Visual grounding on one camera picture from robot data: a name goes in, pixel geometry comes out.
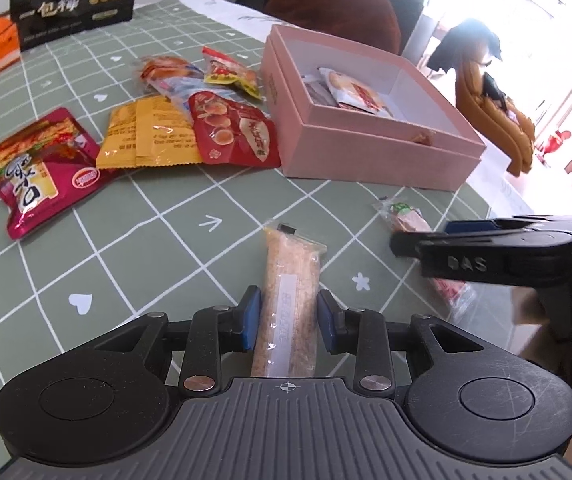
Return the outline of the hawthorn lollipop clear wrapper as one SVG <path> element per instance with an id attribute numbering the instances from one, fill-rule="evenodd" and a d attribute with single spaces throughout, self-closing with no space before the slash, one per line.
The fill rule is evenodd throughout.
<path id="1" fill-rule="evenodd" d="M 393 234 L 433 233 L 429 223 L 413 206 L 396 202 L 391 197 L 381 197 L 374 204 L 374 208 Z M 455 322 L 462 318 L 470 304 L 476 299 L 476 293 L 468 283 L 446 280 L 445 278 L 427 278 L 427 282 L 447 304 L 448 310 L 450 310 L 450 318 Z"/>

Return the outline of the yellow snack packet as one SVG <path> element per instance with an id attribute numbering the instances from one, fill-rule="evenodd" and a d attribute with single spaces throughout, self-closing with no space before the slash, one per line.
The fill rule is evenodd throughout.
<path id="1" fill-rule="evenodd" d="M 149 96 L 111 110 L 96 157 L 100 169 L 201 164 L 193 126 L 164 96 Z"/>

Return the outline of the magenta spicy snack bag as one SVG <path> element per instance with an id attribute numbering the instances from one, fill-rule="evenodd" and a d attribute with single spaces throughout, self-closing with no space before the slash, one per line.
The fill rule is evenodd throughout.
<path id="1" fill-rule="evenodd" d="M 0 199 L 7 233 L 20 240 L 117 177 L 100 169 L 100 146 L 65 107 L 0 143 Z"/>

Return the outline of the pink gift box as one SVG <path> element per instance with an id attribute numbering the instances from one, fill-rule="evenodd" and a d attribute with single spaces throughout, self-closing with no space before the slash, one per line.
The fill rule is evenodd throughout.
<path id="1" fill-rule="evenodd" d="M 394 117 L 315 104 L 301 80 L 318 67 L 362 81 Z M 456 107 L 405 58 L 366 44 L 275 25 L 261 74 L 287 177 L 456 191 L 485 145 Z"/>

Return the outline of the white red snack packet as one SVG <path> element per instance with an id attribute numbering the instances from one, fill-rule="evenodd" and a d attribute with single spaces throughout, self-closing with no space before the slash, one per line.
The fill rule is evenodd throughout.
<path id="1" fill-rule="evenodd" d="M 377 117 L 394 117 L 378 92 L 337 70 L 318 67 L 315 74 L 304 74 L 301 80 L 309 97 L 317 105 L 357 110 Z"/>

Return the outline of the tan chair with clothes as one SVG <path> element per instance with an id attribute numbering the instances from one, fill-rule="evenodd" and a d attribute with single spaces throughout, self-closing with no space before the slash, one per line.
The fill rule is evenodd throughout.
<path id="1" fill-rule="evenodd" d="M 488 72 L 501 58 L 499 36 L 484 24 L 469 20 L 446 32 L 427 67 L 432 72 L 455 72 L 457 110 L 510 158 L 507 171 L 519 177 L 532 168 L 535 126 Z"/>

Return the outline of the red biscuit snack bag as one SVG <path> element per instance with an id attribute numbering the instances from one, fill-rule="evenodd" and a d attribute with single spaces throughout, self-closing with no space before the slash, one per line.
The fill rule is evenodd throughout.
<path id="1" fill-rule="evenodd" d="M 258 107 L 211 91 L 193 93 L 187 104 L 205 164 L 261 169 L 281 166 L 276 127 Z"/>

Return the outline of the brown chair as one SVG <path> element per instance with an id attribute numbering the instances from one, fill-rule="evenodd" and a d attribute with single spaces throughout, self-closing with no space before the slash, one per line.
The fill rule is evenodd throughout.
<path id="1" fill-rule="evenodd" d="M 401 52 L 401 29 L 389 0 L 267 0 L 264 12 L 302 28 Z"/>

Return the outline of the clear bread snack bag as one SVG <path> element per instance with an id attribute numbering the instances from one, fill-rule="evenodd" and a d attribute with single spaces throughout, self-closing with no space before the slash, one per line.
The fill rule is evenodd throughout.
<path id="1" fill-rule="evenodd" d="M 174 101 L 187 100 L 205 84 L 205 73 L 180 56 L 145 56 L 137 58 L 134 67 L 144 86 Z"/>

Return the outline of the small red yellow packet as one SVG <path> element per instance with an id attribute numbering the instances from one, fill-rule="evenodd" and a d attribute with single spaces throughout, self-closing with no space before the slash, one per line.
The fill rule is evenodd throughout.
<path id="1" fill-rule="evenodd" d="M 210 47 L 203 47 L 201 52 L 207 63 L 206 84 L 233 86 L 245 92 L 252 99 L 261 99 L 258 76 L 254 70 Z"/>

